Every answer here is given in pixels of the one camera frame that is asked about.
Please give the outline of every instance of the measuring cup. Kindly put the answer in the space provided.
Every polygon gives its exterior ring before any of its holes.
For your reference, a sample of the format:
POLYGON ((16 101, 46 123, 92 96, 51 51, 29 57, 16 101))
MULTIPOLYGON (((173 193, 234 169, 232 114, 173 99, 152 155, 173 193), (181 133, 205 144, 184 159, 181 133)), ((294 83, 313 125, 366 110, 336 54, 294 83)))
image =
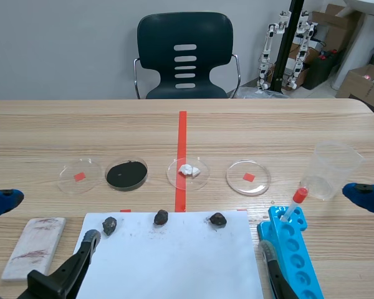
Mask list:
POLYGON ((341 190, 347 178, 363 160, 359 153, 343 143, 317 143, 300 183, 309 190, 311 196, 326 201, 341 190))

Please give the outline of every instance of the red square paper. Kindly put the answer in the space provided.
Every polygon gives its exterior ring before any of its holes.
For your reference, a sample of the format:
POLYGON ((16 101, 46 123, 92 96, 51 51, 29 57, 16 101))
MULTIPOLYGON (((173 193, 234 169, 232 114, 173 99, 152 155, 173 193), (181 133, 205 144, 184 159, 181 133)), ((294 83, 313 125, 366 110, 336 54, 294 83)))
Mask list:
POLYGON ((74 175, 75 182, 79 182, 86 178, 85 173, 78 173, 74 175))
POLYGON ((246 181, 249 181, 249 182, 253 182, 254 179, 255 179, 255 176, 253 174, 246 173, 244 175, 243 179, 245 179, 246 181))

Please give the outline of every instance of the red cap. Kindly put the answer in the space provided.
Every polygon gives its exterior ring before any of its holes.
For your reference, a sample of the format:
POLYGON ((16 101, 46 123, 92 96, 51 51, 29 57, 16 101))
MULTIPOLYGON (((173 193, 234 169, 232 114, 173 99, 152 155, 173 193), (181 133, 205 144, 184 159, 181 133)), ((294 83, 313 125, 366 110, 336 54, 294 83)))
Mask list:
POLYGON ((304 187, 299 188, 297 192, 295 192, 292 200, 295 201, 297 204, 301 204, 305 200, 308 193, 309 193, 308 189, 304 187))

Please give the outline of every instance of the white paper sheet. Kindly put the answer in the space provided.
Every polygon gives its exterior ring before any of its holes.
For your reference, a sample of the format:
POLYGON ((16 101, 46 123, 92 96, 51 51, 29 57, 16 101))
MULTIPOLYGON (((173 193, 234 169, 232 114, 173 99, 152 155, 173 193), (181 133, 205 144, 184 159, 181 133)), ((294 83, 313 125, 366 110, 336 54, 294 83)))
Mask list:
POLYGON ((246 211, 224 211, 224 228, 208 221, 214 212, 87 214, 75 252, 90 229, 102 233, 78 299, 263 299, 246 211), (116 218, 107 237, 102 222, 116 218))

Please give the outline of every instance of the dark rock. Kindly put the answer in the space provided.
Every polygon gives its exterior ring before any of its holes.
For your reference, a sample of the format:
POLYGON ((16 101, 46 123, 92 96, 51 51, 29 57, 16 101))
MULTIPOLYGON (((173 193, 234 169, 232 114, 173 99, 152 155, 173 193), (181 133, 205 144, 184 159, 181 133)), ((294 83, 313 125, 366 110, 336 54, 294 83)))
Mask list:
POLYGON ((159 210, 158 213, 156 213, 154 218, 154 223, 156 225, 163 225, 168 222, 168 212, 165 210, 159 210))
POLYGON ((117 228, 117 220, 113 217, 108 217, 102 223, 102 227, 106 235, 111 235, 117 228))
POLYGON ((212 224, 217 226, 226 225, 227 220, 221 213, 214 213, 211 218, 209 218, 212 224))

